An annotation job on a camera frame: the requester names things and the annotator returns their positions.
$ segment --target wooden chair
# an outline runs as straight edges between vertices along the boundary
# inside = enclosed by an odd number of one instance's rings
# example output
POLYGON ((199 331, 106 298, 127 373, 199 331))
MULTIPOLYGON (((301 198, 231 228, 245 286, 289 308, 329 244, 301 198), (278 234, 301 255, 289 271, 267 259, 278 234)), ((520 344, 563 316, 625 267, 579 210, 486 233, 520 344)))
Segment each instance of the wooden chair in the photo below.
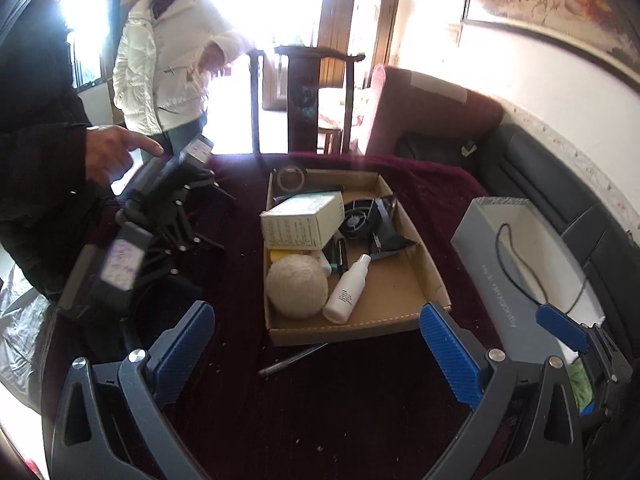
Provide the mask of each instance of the wooden chair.
MULTIPOLYGON (((287 72, 287 136, 290 152, 318 150, 318 92, 320 89, 320 63, 325 58, 344 61, 346 64, 346 99, 342 132, 336 128, 322 128, 325 134, 325 153, 349 153, 351 122, 353 121, 353 94, 355 88, 355 64, 365 59, 364 54, 348 56, 326 47, 279 46, 276 54, 289 57, 287 72)), ((260 153, 258 127, 258 67, 261 50, 249 53, 252 98, 252 136, 254 153, 260 153)))

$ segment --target white box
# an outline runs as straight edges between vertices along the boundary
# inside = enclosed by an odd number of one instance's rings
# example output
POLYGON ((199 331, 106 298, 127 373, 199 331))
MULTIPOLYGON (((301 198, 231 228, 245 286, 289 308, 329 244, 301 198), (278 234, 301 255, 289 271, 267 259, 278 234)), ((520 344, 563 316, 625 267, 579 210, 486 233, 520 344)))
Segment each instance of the white box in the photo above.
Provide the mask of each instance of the white box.
POLYGON ((260 214, 268 249, 321 250, 343 221, 339 191, 296 195, 260 214))
MULTIPOLYGON (((472 200, 451 245, 474 282, 482 302, 500 335, 503 349, 516 361, 543 363, 551 355, 572 362, 576 354, 536 323, 536 305, 508 280, 496 255, 496 235, 507 223, 513 232, 511 251, 507 229, 500 233, 500 256, 512 279, 540 303, 547 300, 567 312, 584 283, 584 271, 560 235, 536 207, 523 198, 482 197, 472 200)), ((587 282, 568 314, 578 323, 601 324, 604 311, 591 283, 587 282)))

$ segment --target cardboard box tray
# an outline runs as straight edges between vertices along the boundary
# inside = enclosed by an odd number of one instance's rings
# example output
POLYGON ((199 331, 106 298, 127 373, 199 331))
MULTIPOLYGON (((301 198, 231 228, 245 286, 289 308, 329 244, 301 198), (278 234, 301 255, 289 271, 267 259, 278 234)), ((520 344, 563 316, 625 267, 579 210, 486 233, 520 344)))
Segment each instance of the cardboard box tray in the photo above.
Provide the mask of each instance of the cardboard box tray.
MULTIPOLYGON (((355 198, 390 195, 390 187, 377 173, 366 171, 308 170, 307 183, 318 186, 343 185, 344 203, 355 198)), ((273 207, 273 181, 270 179, 267 210, 273 207)), ((318 344, 404 332, 418 328, 418 316, 428 301, 450 308, 449 295, 429 251, 414 224, 398 203, 394 215, 398 232, 416 244, 402 253, 374 260, 369 266, 367 285, 348 322, 334 325, 322 314, 293 320, 281 316, 264 296, 264 318, 271 340, 277 346, 318 344)), ((366 252, 364 244, 347 241, 351 265, 366 252)), ((269 251, 264 250, 264 276, 270 266, 269 251)), ((329 293, 339 277, 329 278, 329 293)))

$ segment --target label sticker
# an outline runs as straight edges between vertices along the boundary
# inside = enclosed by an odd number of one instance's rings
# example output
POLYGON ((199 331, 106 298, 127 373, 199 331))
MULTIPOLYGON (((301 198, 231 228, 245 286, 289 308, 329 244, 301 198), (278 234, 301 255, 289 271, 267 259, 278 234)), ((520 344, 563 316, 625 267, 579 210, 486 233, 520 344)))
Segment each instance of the label sticker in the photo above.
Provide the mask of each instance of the label sticker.
POLYGON ((203 164, 206 164, 206 162, 209 160, 209 155, 211 154, 211 148, 201 140, 195 139, 192 140, 187 146, 187 154, 191 155, 193 158, 199 160, 203 164))
POLYGON ((145 251, 122 238, 114 241, 100 274, 101 280, 127 292, 133 288, 145 251))

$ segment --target dark red tablecloth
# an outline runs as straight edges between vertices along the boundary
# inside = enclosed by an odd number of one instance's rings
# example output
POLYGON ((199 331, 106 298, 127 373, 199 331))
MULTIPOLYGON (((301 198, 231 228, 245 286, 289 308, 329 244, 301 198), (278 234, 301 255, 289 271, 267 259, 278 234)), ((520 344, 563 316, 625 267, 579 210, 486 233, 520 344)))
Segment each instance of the dark red tablecloth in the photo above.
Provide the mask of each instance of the dark red tablecloth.
POLYGON ((500 341, 449 241, 470 200, 485 194, 457 168, 394 157, 217 156, 220 186, 237 203, 221 233, 226 247, 206 276, 216 332, 175 406, 178 433, 214 479, 419 479, 468 414, 456 402, 418 331, 332 344, 268 380, 291 349, 274 349, 262 310, 262 236, 268 170, 377 171, 415 223, 447 286, 452 316, 487 347, 500 341))

